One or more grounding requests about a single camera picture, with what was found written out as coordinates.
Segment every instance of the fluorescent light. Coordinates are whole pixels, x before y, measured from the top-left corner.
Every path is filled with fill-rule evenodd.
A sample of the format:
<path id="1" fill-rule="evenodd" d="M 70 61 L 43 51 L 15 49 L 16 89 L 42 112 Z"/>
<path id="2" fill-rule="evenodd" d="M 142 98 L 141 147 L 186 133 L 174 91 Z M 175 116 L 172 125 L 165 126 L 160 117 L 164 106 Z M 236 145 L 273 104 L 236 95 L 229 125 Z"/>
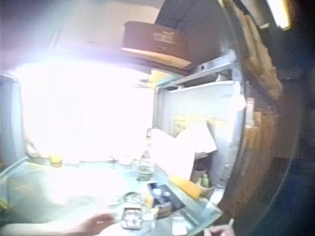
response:
<path id="1" fill-rule="evenodd" d="M 290 18 L 286 0 L 267 0 L 271 13 L 278 27 L 283 30 L 290 28 Z"/>

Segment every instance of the yellow cup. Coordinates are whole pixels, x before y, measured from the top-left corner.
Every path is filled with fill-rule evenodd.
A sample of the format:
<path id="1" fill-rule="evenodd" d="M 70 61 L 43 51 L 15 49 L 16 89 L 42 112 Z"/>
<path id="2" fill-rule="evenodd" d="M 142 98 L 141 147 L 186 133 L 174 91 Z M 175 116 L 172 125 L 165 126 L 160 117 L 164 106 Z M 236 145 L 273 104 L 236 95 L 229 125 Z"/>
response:
<path id="1" fill-rule="evenodd" d="M 52 167 L 61 167 L 63 160 L 57 155 L 49 155 L 50 165 Z"/>

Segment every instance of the hand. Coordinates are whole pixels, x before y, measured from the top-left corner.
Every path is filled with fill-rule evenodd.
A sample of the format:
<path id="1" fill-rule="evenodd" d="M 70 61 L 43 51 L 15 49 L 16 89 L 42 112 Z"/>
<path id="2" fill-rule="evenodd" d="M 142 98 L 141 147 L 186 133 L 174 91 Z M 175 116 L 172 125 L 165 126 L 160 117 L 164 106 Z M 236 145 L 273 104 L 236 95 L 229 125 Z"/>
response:
<path id="1" fill-rule="evenodd" d="M 216 226 L 205 230 L 205 236 L 235 236 L 235 233 L 232 227 Z"/>
<path id="2" fill-rule="evenodd" d="M 103 213 L 94 215 L 65 233 L 66 236 L 94 236 L 100 234 L 107 227 L 115 224 L 113 215 Z"/>

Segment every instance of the yellow object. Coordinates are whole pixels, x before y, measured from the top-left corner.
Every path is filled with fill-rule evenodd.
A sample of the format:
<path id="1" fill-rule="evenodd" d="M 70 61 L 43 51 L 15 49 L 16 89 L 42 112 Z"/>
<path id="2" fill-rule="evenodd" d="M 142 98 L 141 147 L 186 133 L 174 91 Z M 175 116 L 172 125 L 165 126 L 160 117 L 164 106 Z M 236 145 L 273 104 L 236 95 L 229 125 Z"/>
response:
<path id="1" fill-rule="evenodd" d="M 201 188 L 198 187 L 193 182 L 179 176 L 170 176 L 168 180 L 174 183 L 176 186 L 178 186 L 180 189 L 182 189 L 186 194 L 188 194 L 192 198 L 195 198 L 195 199 L 199 198 L 201 194 Z"/>
<path id="2" fill-rule="evenodd" d="M 60 167 L 62 165 L 62 158 L 57 155 L 49 155 L 49 161 L 53 167 Z"/>

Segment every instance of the glass tabletop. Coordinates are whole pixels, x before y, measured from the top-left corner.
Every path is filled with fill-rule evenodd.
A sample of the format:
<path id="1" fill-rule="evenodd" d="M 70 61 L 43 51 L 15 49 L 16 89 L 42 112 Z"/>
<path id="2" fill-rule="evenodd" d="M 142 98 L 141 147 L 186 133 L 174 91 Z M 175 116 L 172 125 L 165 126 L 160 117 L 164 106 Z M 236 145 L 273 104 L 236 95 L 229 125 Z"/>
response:
<path id="1" fill-rule="evenodd" d="M 44 161 L 44 165 L 34 164 L 25 158 L 0 174 L 1 202 L 30 222 L 50 222 L 102 209 L 122 211 L 125 193 L 144 193 L 147 188 L 148 182 L 137 181 L 136 163 L 124 166 L 83 162 L 76 167 L 61 168 L 52 168 L 48 164 L 48 161 Z M 144 222 L 139 231 L 126 231 L 117 226 L 116 230 L 127 235 L 172 235 L 172 217 L 181 216 L 185 219 L 188 235 L 194 235 L 222 215 L 222 211 L 208 200 L 194 200 L 169 182 L 167 174 L 158 166 L 150 181 L 166 184 L 186 207 L 157 220 L 154 227 L 150 222 Z"/>

